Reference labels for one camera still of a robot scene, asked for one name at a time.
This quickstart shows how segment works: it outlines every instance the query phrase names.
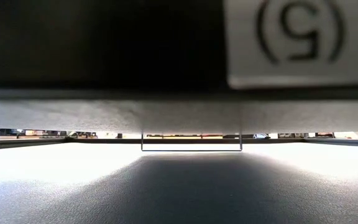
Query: parentheses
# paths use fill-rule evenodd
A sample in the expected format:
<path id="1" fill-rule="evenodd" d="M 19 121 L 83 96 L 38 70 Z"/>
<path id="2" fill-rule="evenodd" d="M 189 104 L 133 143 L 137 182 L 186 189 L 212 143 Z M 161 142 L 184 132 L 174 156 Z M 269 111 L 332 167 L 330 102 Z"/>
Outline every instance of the parentheses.
<path id="1" fill-rule="evenodd" d="M 328 61 L 333 63 L 337 60 L 344 45 L 345 24 L 343 21 L 343 17 L 341 16 L 341 10 L 335 5 L 335 3 L 333 3 L 333 0 L 325 1 L 334 16 L 336 23 L 336 44 L 333 48 L 331 55 L 328 58 Z"/>
<path id="2" fill-rule="evenodd" d="M 260 9 L 259 9 L 259 12 L 257 15 L 257 20 L 256 20 L 256 29 L 257 29 L 256 34 L 257 34 L 257 40 L 259 42 L 260 48 L 262 48 L 262 51 L 265 53 L 266 57 L 273 64 L 278 64 L 278 59 L 270 51 L 270 49 L 267 45 L 267 41 L 265 40 L 265 35 L 264 35 L 264 31 L 263 31 L 266 8 L 267 8 L 269 2 L 270 2 L 270 0 L 264 0 L 260 5 Z"/>

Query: white label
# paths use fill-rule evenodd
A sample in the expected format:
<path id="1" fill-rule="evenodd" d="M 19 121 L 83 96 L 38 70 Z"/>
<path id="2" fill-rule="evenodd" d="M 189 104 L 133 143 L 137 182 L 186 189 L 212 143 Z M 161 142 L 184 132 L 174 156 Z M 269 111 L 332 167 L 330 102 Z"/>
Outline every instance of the white label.
<path id="1" fill-rule="evenodd" d="M 225 0 L 231 87 L 358 85 L 358 0 Z"/>

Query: gray surface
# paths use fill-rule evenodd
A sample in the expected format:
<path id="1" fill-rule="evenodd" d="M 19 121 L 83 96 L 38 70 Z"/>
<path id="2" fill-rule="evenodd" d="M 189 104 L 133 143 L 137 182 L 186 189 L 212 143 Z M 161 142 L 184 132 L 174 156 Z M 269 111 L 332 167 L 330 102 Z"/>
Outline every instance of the gray surface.
<path id="1" fill-rule="evenodd" d="M 134 134 L 358 131 L 358 101 L 0 100 L 0 128 Z"/>
<path id="2" fill-rule="evenodd" d="M 0 150 L 0 223 L 358 223 L 358 147 L 245 147 Z"/>

